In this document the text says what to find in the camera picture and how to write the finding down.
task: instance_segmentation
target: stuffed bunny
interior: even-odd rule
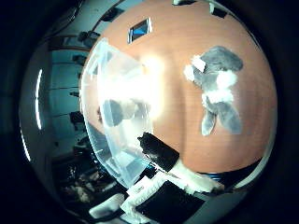
[[[202,56],[194,56],[185,67],[184,75],[203,91],[202,103],[206,109],[202,120],[202,135],[209,135],[218,116],[222,126],[233,134],[240,134],[242,124],[232,106],[231,90],[236,81],[235,72],[243,68],[242,60],[225,47],[214,47]]]

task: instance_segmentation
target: black object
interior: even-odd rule
[[[174,6],[186,6],[186,5],[192,5],[193,3],[195,3],[196,1],[181,1],[180,3],[178,3],[177,5]]]
[[[167,172],[176,164],[179,157],[178,152],[156,136],[151,133],[143,133],[142,137],[138,137],[138,140],[143,148],[143,153]]]
[[[179,224],[192,216],[204,202],[166,181],[154,195],[137,206],[136,211],[162,224]]]
[[[85,126],[84,117],[79,111],[69,113],[69,118],[71,123],[74,125],[75,131],[78,131],[78,124]]]
[[[122,14],[123,10],[117,7],[113,7],[108,10],[102,18],[102,21],[113,21],[118,15]]]
[[[77,63],[81,66],[84,66],[86,59],[87,59],[87,57],[80,55],[80,54],[74,55],[72,58],[74,63]]]
[[[78,91],[71,91],[69,94],[78,97]]]
[[[211,12],[211,14],[220,18],[224,18],[227,15],[227,12],[217,7],[214,7],[214,10]]]

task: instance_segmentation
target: clear acrylic cover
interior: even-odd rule
[[[143,132],[152,133],[143,71],[142,63],[103,38],[91,51],[81,80],[81,107],[93,150],[126,188],[150,163],[137,140]]]

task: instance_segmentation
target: wooden table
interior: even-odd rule
[[[142,63],[154,59],[160,64],[159,86],[162,113],[153,121],[154,134],[180,153],[185,165],[196,172],[228,172],[253,164],[263,155],[277,115],[274,79],[263,52],[249,33],[232,16],[210,15],[206,2],[174,7],[171,0],[147,0],[123,12],[101,38]],[[128,30],[146,18],[152,33],[127,43]],[[234,106],[243,132],[233,135],[219,121],[210,136],[201,135],[204,116],[202,91],[183,76],[184,66],[195,54],[224,46],[244,62],[232,87]],[[88,85],[88,121],[99,131],[96,78]]]

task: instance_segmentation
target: bunny ear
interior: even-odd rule
[[[202,135],[207,136],[211,134],[216,122],[216,115],[206,110],[206,114],[202,121]]]
[[[233,134],[241,134],[242,124],[237,111],[227,103],[221,102],[216,105],[222,126]]]

